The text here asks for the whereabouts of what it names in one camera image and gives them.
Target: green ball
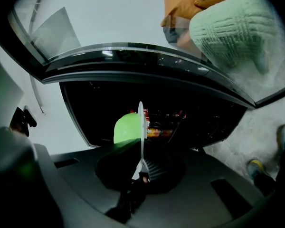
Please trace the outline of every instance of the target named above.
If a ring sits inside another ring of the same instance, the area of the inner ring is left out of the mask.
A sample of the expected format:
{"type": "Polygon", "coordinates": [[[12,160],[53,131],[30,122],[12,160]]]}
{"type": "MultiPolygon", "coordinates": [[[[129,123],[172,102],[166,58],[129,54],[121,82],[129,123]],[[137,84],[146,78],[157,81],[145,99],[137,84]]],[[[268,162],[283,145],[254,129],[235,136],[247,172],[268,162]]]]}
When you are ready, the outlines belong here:
{"type": "Polygon", "coordinates": [[[141,138],[141,116],[129,113],[120,118],[114,128],[114,143],[141,138]]]}

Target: person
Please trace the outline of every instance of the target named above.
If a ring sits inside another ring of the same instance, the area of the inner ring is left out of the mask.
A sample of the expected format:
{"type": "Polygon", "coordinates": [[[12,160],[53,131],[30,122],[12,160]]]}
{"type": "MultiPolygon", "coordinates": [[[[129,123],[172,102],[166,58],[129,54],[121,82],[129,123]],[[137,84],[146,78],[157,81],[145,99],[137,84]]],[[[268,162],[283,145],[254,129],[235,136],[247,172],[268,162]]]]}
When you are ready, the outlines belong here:
{"type": "Polygon", "coordinates": [[[264,196],[276,192],[281,197],[280,200],[285,200],[285,125],[279,128],[277,140],[282,156],[276,181],[268,175],[262,162],[257,159],[251,160],[247,164],[247,172],[254,185],[260,189],[264,196]]]}

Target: white wall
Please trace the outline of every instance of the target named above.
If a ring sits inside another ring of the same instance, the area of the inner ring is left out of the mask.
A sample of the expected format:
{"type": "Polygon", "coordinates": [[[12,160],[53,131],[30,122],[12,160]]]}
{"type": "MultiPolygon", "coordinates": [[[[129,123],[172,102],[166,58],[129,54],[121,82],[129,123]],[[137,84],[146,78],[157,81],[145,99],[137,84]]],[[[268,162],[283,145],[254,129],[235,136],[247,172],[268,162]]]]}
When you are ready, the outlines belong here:
{"type": "Polygon", "coordinates": [[[164,0],[42,0],[33,31],[62,7],[81,46],[138,42],[171,47],[160,26],[164,0]]]}
{"type": "Polygon", "coordinates": [[[46,146],[49,154],[90,149],[67,111],[59,84],[43,85],[36,81],[36,86],[46,114],[38,121],[36,128],[30,128],[29,139],[46,146]]]}
{"type": "Polygon", "coordinates": [[[37,120],[37,127],[29,128],[29,139],[33,143],[46,146],[49,154],[59,154],[90,149],[80,136],[67,111],[60,92],[59,84],[43,85],[35,80],[38,93],[42,101],[42,113],[35,98],[29,74],[22,69],[0,47],[1,71],[8,73],[12,80],[0,86],[0,126],[9,126],[16,107],[23,109],[28,105],[37,120]],[[8,114],[6,107],[12,106],[13,111],[8,114]]]}

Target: glass door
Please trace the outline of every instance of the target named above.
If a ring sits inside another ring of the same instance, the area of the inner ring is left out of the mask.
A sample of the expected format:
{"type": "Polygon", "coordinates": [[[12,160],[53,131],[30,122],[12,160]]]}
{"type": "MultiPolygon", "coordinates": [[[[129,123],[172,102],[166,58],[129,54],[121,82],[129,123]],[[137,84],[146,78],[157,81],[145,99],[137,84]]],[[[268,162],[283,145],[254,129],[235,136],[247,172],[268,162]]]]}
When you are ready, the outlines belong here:
{"type": "Polygon", "coordinates": [[[268,0],[18,0],[3,26],[0,43],[43,83],[167,67],[251,108],[285,95],[285,26],[268,0]]]}

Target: gray floor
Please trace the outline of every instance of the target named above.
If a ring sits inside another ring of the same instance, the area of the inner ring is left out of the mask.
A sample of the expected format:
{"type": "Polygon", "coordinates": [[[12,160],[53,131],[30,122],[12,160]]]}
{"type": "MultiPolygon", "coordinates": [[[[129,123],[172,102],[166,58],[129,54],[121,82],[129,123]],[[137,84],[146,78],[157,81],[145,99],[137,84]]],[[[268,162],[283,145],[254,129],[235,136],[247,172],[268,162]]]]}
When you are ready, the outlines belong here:
{"type": "Polygon", "coordinates": [[[276,131],[283,124],[285,98],[258,110],[247,111],[225,141],[205,147],[205,151],[247,179],[246,164],[257,158],[275,178],[280,157],[276,131]]]}

